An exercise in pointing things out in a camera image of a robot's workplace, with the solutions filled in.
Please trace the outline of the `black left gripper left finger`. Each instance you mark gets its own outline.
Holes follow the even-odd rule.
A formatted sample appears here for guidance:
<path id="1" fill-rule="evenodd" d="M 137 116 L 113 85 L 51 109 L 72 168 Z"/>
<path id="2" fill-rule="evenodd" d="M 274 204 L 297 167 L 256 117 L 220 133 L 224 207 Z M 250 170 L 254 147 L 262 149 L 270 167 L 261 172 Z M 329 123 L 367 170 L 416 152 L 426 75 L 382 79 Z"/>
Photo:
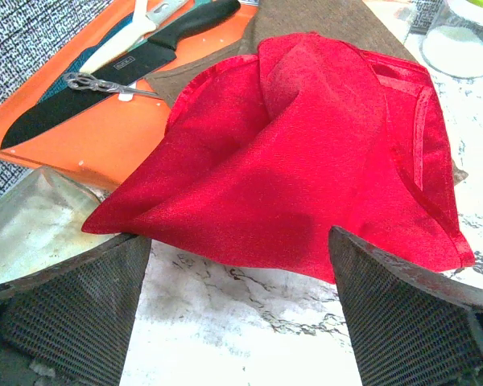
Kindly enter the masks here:
<path id="1" fill-rule="evenodd" d="M 119 384 L 150 250 L 120 234 L 0 283 L 0 385 L 33 385 L 34 361 L 60 384 Z"/>

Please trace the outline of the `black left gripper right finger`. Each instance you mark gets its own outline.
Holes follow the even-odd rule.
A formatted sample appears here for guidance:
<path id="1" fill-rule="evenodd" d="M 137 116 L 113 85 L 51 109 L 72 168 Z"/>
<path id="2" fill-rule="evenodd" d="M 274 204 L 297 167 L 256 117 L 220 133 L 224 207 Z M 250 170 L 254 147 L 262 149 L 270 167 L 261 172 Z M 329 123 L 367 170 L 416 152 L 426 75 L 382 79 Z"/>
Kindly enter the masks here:
<path id="1" fill-rule="evenodd" d="M 343 228 L 328 251 L 364 385 L 483 385 L 483 289 Z"/>

